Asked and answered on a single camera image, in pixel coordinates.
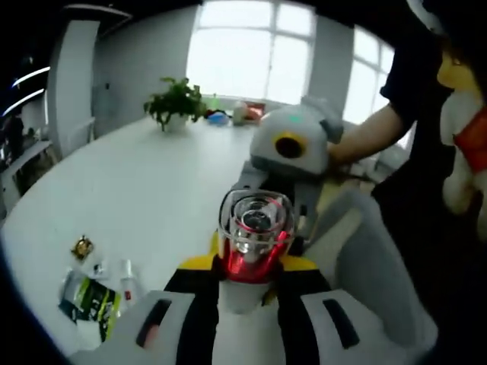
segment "small gold object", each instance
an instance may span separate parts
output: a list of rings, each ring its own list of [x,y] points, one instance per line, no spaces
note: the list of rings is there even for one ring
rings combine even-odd
[[[93,251],[93,248],[93,243],[85,235],[83,235],[78,242],[76,242],[75,246],[71,250],[71,253],[79,261],[84,261],[90,252]]]

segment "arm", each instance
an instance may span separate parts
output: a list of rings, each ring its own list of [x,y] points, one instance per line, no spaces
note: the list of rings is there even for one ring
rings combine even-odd
[[[354,163],[388,148],[405,133],[401,117],[389,104],[346,132],[339,144],[330,144],[328,152],[334,164]]]

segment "package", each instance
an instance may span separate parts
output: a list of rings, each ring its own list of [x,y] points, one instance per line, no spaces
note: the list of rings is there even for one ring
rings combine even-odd
[[[73,322],[98,322],[101,341],[109,338],[119,316],[120,295],[82,272],[71,270],[61,290],[59,308]]]

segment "white pot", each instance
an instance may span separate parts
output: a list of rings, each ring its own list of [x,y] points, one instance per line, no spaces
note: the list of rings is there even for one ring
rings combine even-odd
[[[169,133],[181,132],[186,128],[187,116],[180,116],[179,114],[173,114],[169,119],[169,122],[164,126],[164,131]]]

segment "person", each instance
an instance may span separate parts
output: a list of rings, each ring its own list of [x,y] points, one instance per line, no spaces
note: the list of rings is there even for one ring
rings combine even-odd
[[[455,150],[440,140],[441,107],[451,93],[437,81],[441,44],[426,27],[409,35],[396,49],[380,90],[389,104],[329,146],[335,165],[353,163],[395,144],[416,122],[409,160],[372,195],[440,330],[447,321],[445,303],[462,285],[461,269],[482,246],[474,229],[478,205],[456,217],[443,203],[442,185],[453,169]]]

